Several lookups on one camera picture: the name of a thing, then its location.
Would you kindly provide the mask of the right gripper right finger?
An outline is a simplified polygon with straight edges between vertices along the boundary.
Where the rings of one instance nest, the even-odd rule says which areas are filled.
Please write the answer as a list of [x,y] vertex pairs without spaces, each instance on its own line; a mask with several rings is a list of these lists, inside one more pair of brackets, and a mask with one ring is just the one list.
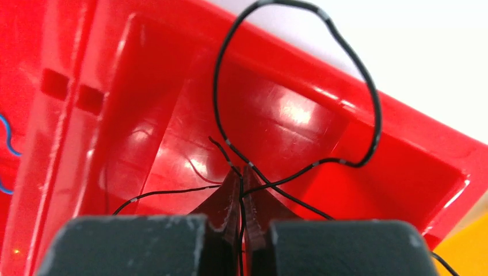
[[277,275],[271,225],[275,221],[300,220],[301,217],[266,189],[245,196],[243,203],[247,272],[249,275]]

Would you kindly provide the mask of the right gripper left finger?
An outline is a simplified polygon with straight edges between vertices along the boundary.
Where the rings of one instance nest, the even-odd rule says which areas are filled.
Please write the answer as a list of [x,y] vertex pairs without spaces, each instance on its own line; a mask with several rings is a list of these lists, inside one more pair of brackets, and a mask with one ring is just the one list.
[[191,212],[207,218],[198,275],[237,275],[239,180],[230,170],[216,191]]

